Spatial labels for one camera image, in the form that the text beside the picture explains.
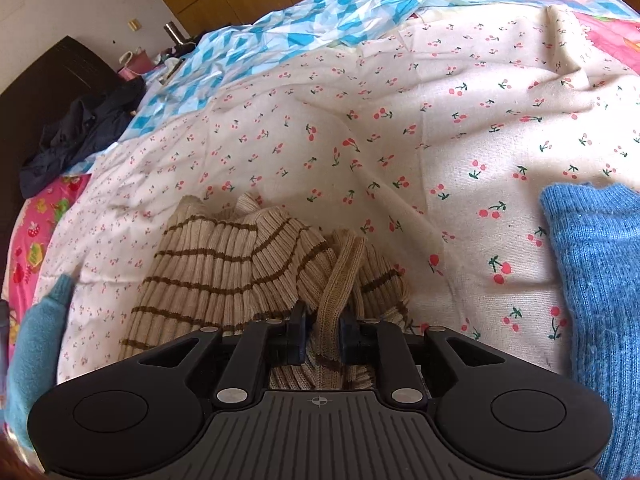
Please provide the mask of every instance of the teal fleece sleeve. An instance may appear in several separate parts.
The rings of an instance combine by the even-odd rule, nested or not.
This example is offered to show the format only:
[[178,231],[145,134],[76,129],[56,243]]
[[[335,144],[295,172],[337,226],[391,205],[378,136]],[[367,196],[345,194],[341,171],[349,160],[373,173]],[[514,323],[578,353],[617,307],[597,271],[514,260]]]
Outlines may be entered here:
[[23,447],[33,449],[27,433],[32,406],[56,385],[58,355],[74,280],[62,274],[49,294],[24,315],[7,376],[5,421]]

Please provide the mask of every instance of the brown stripe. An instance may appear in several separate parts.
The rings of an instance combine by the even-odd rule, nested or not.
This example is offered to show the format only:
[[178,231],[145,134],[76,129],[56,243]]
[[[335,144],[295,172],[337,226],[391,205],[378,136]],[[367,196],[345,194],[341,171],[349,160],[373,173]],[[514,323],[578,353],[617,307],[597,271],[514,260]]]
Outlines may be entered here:
[[[228,256],[227,254],[221,253],[220,251],[216,251],[215,249],[196,248],[196,249],[184,249],[181,251],[172,251],[169,249],[164,251],[158,251],[154,255],[154,258],[156,256],[165,256],[166,254],[168,254],[169,256],[178,256],[178,257],[180,256],[213,256],[214,258],[224,260],[225,262],[250,262],[252,256],[264,250],[271,242],[273,242],[278,237],[278,235],[283,231],[284,227],[287,224],[289,224],[290,221],[291,221],[291,218],[287,218],[282,224],[280,224],[277,227],[277,229],[273,233],[271,233],[271,235],[269,235],[269,237],[265,241],[263,241],[259,246],[257,246],[252,251],[251,256]],[[305,231],[308,229],[309,229],[308,226],[303,228],[303,230]]]
[[316,355],[316,362],[324,368],[329,368],[334,372],[339,372],[342,370],[342,363],[340,361],[334,361],[333,359],[329,359],[320,354]]
[[277,311],[268,311],[268,312],[257,312],[254,314],[251,320],[243,321],[242,323],[238,323],[236,325],[220,325],[219,323],[212,323],[205,319],[195,319],[191,316],[184,316],[183,314],[179,314],[178,312],[171,312],[170,310],[165,310],[164,308],[156,308],[154,306],[148,305],[139,305],[135,306],[131,309],[131,313],[135,312],[143,312],[146,314],[153,314],[155,316],[162,316],[167,319],[175,319],[181,323],[189,323],[191,325],[199,325],[199,326],[216,326],[221,328],[224,331],[228,330],[242,330],[249,321],[264,321],[267,319],[285,319],[291,315],[291,309],[287,310],[277,310]]
[[[269,245],[271,242],[273,242],[273,241],[276,239],[276,237],[277,237],[277,236],[282,232],[282,230],[283,230],[283,229],[284,229],[284,228],[285,228],[285,227],[286,227],[286,226],[287,226],[287,225],[288,225],[292,220],[293,220],[293,218],[292,218],[292,217],[289,217],[289,218],[287,218],[287,219],[286,219],[282,224],[280,224],[280,225],[276,228],[276,230],[275,230],[273,233],[271,233],[271,234],[269,235],[269,237],[268,237],[265,241],[263,241],[260,245],[258,245],[258,246],[253,250],[253,252],[252,252],[252,256],[253,256],[254,254],[259,253],[259,252],[260,252],[261,250],[263,250],[267,245]],[[304,226],[304,227],[302,228],[302,230],[303,230],[303,231],[307,231],[308,229],[309,229],[309,226]]]
[[246,285],[243,285],[243,286],[237,286],[236,288],[218,288],[216,286],[204,285],[202,283],[171,280],[169,278],[164,278],[162,276],[147,276],[144,279],[143,283],[146,283],[146,282],[166,283],[167,285],[176,285],[183,288],[188,288],[189,290],[193,290],[193,289],[200,290],[200,291],[204,290],[206,292],[209,292],[210,294],[221,294],[223,296],[232,296],[234,294],[242,294],[243,292],[251,290],[255,285],[272,282],[274,280],[277,280],[280,276],[282,276],[287,271],[287,269],[289,269],[289,266],[293,262],[293,257],[296,254],[296,249],[298,247],[298,242],[300,241],[300,237],[302,236],[302,233],[306,230],[308,230],[308,227],[304,227],[300,229],[300,231],[298,231],[296,240],[293,243],[293,249],[291,251],[291,254],[286,259],[286,261],[284,262],[283,266],[280,269],[278,269],[273,274],[270,274],[269,276],[258,278],[257,280],[254,280],[252,283],[247,283]]
[[307,254],[302,257],[300,260],[300,264],[298,265],[298,270],[296,271],[296,281],[300,277],[300,272],[306,267],[311,260],[313,260],[318,254],[325,253],[331,250],[329,244],[326,240],[323,240],[318,245],[314,246]]
[[227,256],[225,253],[221,253],[215,249],[183,249],[181,251],[172,251],[167,249],[165,251],[158,251],[154,258],[157,256],[213,256],[226,262],[250,262],[251,256]]
[[130,346],[132,348],[137,348],[138,350],[151,350],[153,348],[153,346],[148,345],[146,343],[141,343],[140,341],[135,341],[133,339],[123,339],[120,342],[121,345],[123,346]]
[[175,225],[169,226],[164,231],[163,234],[167,234],[170,231],[175,231],[176,229],[184,227],[189,222],[195,222],[196,220],[204,220],[205,222],[210,222],[212,224],[228,225],[228,226],[235,227],[236,229],[240,229],[240,230],[243,230],[243,231],[257,231],[258,230],[258,227],[255,226],[255,225],[239,224],[238,222],[227,222],[225,220],[216,220],[214,218],[209,218],[208,216],[204,216],[204,215],[192,215],[189,218],[187,218],[186,220],[183,220],[182,222],[179,222],[179,223],[177,223]]
[[384,285],[386,282],[389,282],[394,276],[400,276],[400,273],[395,269],[389,269],[382,276],[377,277],[372,282],[365,283],[360,287],[360,291],[362,294],[367,294]]

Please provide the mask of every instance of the black jacket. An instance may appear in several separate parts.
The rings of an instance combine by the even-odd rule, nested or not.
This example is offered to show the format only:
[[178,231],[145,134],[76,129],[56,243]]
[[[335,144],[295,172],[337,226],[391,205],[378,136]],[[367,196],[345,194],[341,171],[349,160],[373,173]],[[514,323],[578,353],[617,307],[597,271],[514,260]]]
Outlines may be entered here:
[[43,128],[38,153],[20,169],[22,196],[38,194],[67,168],[118,140],[144,94],[145,82],[137,77],[111,94],[73,101],[61,121]]

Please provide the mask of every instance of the beige ribbed fabric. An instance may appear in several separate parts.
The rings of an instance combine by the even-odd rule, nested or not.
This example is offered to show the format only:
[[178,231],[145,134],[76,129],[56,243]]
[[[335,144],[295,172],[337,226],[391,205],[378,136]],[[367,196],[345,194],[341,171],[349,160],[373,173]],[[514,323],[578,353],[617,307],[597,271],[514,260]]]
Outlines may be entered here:
[[316,316],[306,362],[274,368],[286,389],[367,388],[365,367],[338,360],[338,318],[352,309],[404,328],[408,294],[399,273],[351,230],[325,238],[284,209],[261,209],[249,195],[217,214],[185,196],[169,219],[129,316],[119,359],[203,326],[225,335],[252,320],[286,319],[297,300]]

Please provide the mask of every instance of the metal thermos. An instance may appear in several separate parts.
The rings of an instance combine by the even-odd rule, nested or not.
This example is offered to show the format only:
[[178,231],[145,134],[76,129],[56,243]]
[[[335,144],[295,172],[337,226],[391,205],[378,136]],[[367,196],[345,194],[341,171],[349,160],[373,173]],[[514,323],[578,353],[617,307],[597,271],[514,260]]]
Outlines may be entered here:
[[182,35],[180,29],[175,25],[174,22],[169,22],[164,26],[164,30],[166,33],[174,40],[176,45],[184,45],[188,43],[188,40]]

